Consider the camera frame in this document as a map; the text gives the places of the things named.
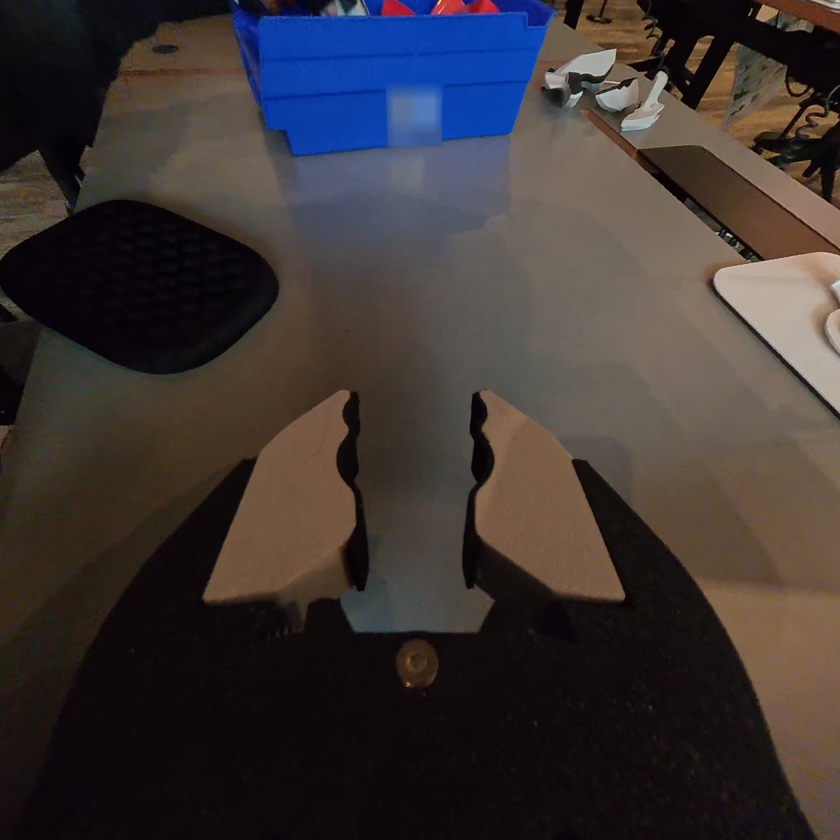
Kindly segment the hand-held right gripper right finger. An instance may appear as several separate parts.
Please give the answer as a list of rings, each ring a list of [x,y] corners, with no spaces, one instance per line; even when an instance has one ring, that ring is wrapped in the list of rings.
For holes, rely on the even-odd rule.
[[[560,441],[489,390],[471,397],[469,433],[466,587],[520,604],[624,602],[576,461]]]

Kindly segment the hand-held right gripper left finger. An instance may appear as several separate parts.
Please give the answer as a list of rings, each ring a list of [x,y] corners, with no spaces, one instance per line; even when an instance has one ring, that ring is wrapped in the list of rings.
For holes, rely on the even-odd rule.
[[[364,591],[370,549],[356,482],[360,409],[357,392],[337,391],[261,449],[206,604],[308,606]]]

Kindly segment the pile of mega blocks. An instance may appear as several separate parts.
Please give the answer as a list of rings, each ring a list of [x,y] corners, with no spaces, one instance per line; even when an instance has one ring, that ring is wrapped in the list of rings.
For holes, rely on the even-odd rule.
[[[459,14],[498,14],[500,9],[492,1],[383,1],[380,14],[387,17],[452,16]]]

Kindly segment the blue plastic bin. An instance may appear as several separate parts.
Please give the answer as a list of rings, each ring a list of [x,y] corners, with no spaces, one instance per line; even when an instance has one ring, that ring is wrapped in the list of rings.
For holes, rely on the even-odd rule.
[[[554,16],[541,2],[498,14],[325,17],[327,2],[231,2],[266,127],[301,156],[509,134]]]

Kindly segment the person's left forearm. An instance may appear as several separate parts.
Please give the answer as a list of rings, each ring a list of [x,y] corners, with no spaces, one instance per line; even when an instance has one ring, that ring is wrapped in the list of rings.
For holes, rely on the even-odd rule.
[[[217,1],[2,1],[2,171],[92,145],[123,58],[162,24],[226,14]]]

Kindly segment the white and black plastic part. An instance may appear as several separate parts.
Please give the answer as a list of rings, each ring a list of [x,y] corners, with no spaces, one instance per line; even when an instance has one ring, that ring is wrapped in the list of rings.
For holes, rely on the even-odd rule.
[[[542,92],[562,108],[575,106],[587,91],[597,91],[616,63],[616,49],[579,55],[557,69],[545,72]]]
[[[605,84],[596,94],[599,109],[609,113],[636,110],[639,103],[639,83],[636,77]]]

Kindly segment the white plastic tray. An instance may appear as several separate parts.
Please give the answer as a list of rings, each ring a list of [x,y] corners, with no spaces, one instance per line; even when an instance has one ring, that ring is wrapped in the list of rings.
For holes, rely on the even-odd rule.
[[[839,416],[839,256],[818,252],[720,269],[717,297]]]

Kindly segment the black office chair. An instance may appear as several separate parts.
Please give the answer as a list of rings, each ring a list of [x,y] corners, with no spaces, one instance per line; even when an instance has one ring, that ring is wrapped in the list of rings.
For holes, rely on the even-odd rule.
[[[839,169],[839,122],[820,136],[812,134],[822,119],[839,113],[839,86],[830,91],[813,90],[781,132],[762,132],[753,139],[751,150],[769,155],[769,162],[785,170],[806,163],[802,177],[820,179],[822,198],[833,202]]]
[[[631,68],[653,79],[659,71],[696,110],[760,3],[751,1],[637,1],[645,29],[654,38],[648,58]]]

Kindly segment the brown wooden board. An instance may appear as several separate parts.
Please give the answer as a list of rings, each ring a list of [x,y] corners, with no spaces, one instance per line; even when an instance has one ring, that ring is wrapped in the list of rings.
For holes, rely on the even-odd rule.
[[[698,210],[743,253],[758,259],[839,253],[828,239],[698,145],[640,150],[637,159],[673,197]]]

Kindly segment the printed paper sheet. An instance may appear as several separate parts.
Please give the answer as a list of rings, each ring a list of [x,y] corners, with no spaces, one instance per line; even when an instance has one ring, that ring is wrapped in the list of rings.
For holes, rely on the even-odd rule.
[[[776,97],[784,87],[787,66],[747,46],[738,47],[731,95],[721,127],[729,130]]]

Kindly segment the wooden table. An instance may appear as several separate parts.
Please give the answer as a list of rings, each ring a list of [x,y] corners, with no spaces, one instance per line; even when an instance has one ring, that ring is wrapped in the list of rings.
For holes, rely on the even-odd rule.
[[[755,1],[761,6],[812,24],[815,28],[839,34],[839,1]]]

